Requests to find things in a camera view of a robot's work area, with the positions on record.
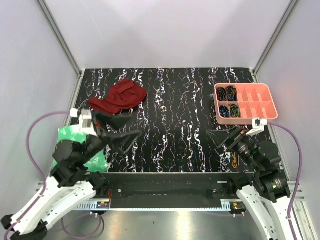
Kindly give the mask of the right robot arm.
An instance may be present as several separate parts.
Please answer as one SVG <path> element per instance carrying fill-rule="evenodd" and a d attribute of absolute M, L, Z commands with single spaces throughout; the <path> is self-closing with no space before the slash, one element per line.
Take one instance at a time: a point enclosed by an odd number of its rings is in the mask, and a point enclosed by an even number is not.
<path fill-rule="evenodd" d="M 253 119 L 252 129 L 234 127 L 230 130 L 208 130 L 207 135 L 217 148 L 237 153 L 252 176 L 244 172 L 232 175 L 227 192 L 239 198 L 265 240 L 301 240 L 303 237 L 293 215 L 293 203 L 298 187 L 290 191 L 287 176 L 280 169 L 282 158 L 275 143 L 262 141 L 254 144 L 251 138 L 262 133 L 265 125 Z"/>

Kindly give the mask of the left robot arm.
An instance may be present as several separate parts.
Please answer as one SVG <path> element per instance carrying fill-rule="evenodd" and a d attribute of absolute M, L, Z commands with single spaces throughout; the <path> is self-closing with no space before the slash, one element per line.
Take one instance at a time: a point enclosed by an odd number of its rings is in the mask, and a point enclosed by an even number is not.
<path fill-rule="evenodd" d="M 86 133 L 86 139 L 83 142 L 65 139 L 57 143 L 52 155 L 56 166 L 48 177 L 43 178 L 40 190 L 19 212 L 1 219 L 6 240 L 43 240 L 58 221 L 81 203 L 94 197 L 111 198 L 110 182 L 98 171 L 89 172 L 85 164 L 106 146 L 127 153 L 142 135 L 140 130 L 125 133 L 108 130 L 108 127 L 119 130 L 128 122 L 129 116 L 112 116 L 90 110 L 78 112 L 76 108 L 43 115 L 27 133 L 31 134 L 41 120 L 59 114 L 78 118 L 79 128 Z"/>

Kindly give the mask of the red cloth napkin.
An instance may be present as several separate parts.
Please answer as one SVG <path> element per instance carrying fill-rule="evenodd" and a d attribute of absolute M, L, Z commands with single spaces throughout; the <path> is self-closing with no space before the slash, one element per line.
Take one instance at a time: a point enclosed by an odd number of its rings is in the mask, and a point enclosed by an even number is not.
<path fill-rule="evenodd" d="M 88 100 L 88 104 L 94 111 L 116 115 L 122 110 L 137 107 L 146 97 L 147 91 L 143 87 L 125 78 L 111 86 L 105 98 L 92 97 Z"/>

